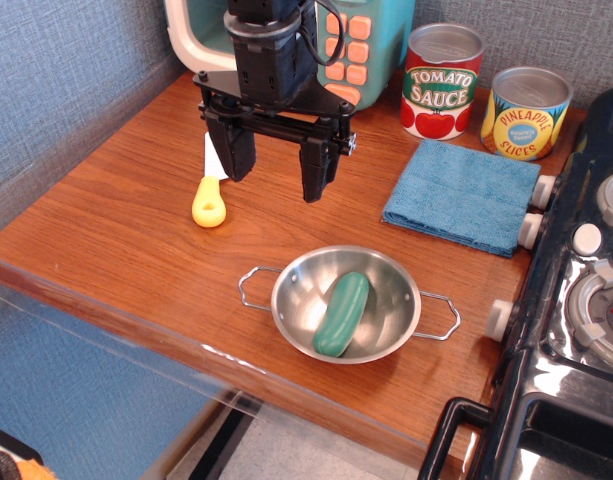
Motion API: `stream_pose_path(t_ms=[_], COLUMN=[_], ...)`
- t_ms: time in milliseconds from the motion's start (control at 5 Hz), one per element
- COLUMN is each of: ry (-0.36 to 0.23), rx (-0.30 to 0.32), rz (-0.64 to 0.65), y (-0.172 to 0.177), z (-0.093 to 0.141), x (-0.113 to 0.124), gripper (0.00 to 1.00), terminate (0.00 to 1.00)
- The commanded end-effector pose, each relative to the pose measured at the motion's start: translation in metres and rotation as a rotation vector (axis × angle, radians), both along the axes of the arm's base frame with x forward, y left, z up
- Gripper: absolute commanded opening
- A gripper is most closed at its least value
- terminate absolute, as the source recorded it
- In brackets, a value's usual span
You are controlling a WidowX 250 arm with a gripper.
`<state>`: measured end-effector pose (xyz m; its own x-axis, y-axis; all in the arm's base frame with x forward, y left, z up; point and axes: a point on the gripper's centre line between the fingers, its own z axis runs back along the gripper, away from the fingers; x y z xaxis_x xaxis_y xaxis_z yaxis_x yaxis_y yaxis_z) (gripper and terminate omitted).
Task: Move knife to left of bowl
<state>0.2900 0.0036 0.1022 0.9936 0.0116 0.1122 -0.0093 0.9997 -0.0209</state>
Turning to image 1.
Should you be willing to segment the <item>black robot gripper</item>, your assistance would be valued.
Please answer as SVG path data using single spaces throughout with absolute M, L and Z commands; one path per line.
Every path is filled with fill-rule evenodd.
M 303 142 L 303 198 L 319 201 L 356 136 L 350 129 L 354 106 L 317 79 L 318 68 L 331 62 L 317 50 L 315 7 L 230 6 L 223 21 L 236 69 L 201 71 L 194 82 L 224 172 L 235 182 L 250 173 L 256 133 Z

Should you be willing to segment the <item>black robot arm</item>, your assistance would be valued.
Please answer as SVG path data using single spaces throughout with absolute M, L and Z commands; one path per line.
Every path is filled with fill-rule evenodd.
M 321 66 L 341 56 L 339 39 L 329 59 L 317 50 L 314 1 L 231 1 L 224 26 L 234 47 L 233 71 L 201 71 L 201 116 L 227 176 L 239 182 L 256 162 L 255 137 L 293 142 L 299 158 L 303 198 L 321 199 L 334 181 L 341 156 L 350 155 L 356 135 L 354 103 L 318 80 Z

